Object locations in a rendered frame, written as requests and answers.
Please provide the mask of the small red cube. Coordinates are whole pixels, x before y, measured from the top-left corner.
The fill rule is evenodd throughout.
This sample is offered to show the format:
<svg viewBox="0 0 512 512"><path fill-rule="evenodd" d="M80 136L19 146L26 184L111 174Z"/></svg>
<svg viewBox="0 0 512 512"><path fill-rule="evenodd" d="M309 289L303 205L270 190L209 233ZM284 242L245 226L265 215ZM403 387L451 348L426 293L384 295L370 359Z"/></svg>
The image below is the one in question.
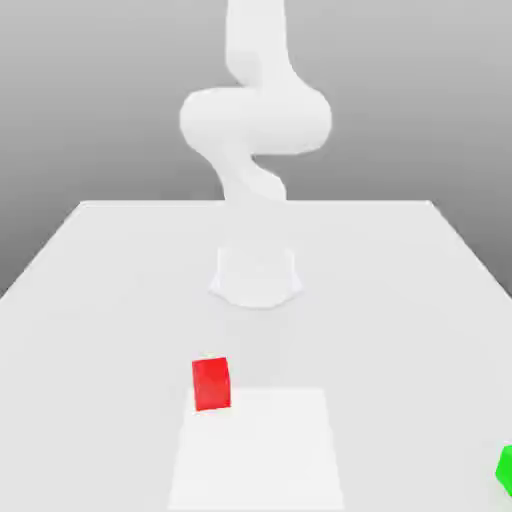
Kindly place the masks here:
<svg viewBox="0 0 512 512"><path fill-rule="evenodd" d="M231 382L226 357L194 360L192 376L197 411L231 406Z"/></svg>

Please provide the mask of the small green cube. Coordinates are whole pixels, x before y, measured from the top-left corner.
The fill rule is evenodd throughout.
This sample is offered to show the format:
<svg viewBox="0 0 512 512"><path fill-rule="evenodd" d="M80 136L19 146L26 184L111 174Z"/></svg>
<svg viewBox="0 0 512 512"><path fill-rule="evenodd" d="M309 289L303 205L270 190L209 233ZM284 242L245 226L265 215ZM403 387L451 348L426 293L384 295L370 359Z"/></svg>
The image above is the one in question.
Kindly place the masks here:
<svg viewBox="0 0 512 512"><path fill-rule="evenodd" d="M512 444L503 447L496 466L495 476L506 493L512 497Z"/></svg>

